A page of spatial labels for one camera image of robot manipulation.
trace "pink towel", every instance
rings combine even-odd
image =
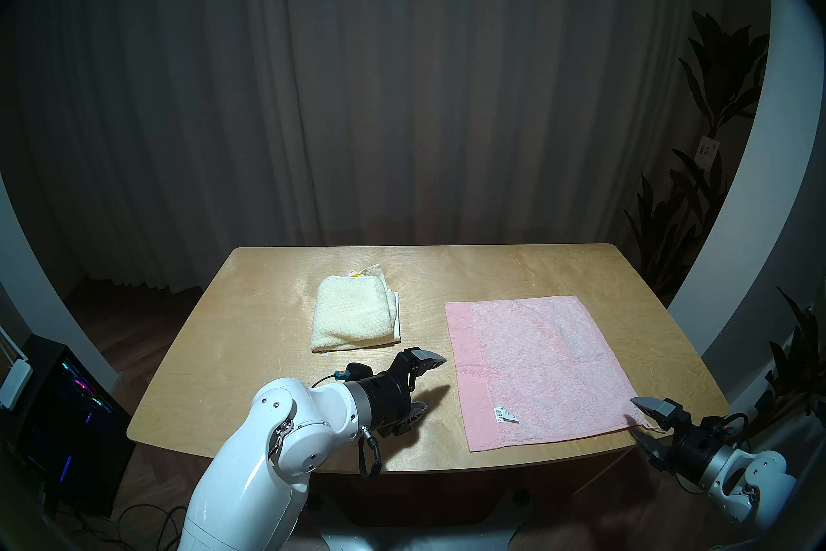
[[[651,428],[574,296],[444,305],[471,451]],[[495,409],[518,422],[499,421]]]

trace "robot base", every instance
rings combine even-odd
[[[530,498],[507,492],[478,525],[444,527],[363,527],[350,522],[327,495],[307,514],[330,549],[336,551],[506,551],[508,543],[530,513]]]

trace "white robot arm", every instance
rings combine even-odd
[[[361,435],[375,461],[367,473],[360,453],[360,470],[377,475],[381,457],[373,431],[386,437],[409,430],[429,404],[410,401],[416,377],[444,362],[436,353],[406,349],[378,375],[355,362],[348,371],[358,373],[342,376],[343,384],[308,388],[282,377],[262,387],[192,493],[178,549],[281,548],[307,501],[310,473]]]
[[[759,531],[771,527],[797,480],[786,475],[786,460],[778,452],[747,454],[725,443],[726,424],[742,414],[709,416],[694,426],[691,414],[670,398],[634,397],[631,402],[662,429],[674,430],[668,447],[642,431],[631,431],[654,468],[677,475],[679,481],[684,478],[696,487],[692,492],[707,493],[733,523]]]

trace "table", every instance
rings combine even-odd
[[[311,353],[316,289],[331,274],[381,263],[401,296],[401,344]],[[187,319],[149,384],[127,434],[137,442],[214,457],[277,377],[306,384],[345,368],[390,365],[419,346],[448,362],[416,381],[431,400],[408,434],[382,440],[385,472],[514,467],[634,445],[627,431],[471,453],[459,408],[444,303],[575,295],[600,327],[640,396],[669,396],[699,422],[729,406],[700,356],[634,268],[610,244],[290,247],[236,249]],[[354,447],[321,471],[357,473]]]

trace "towel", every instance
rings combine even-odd
[[[574,296],[444,305],[471,451],[652,426]]]
[[[316,295],[310,346],[314,353],[363,349],[401,340],[399,297],[380,264],[324,278]]]

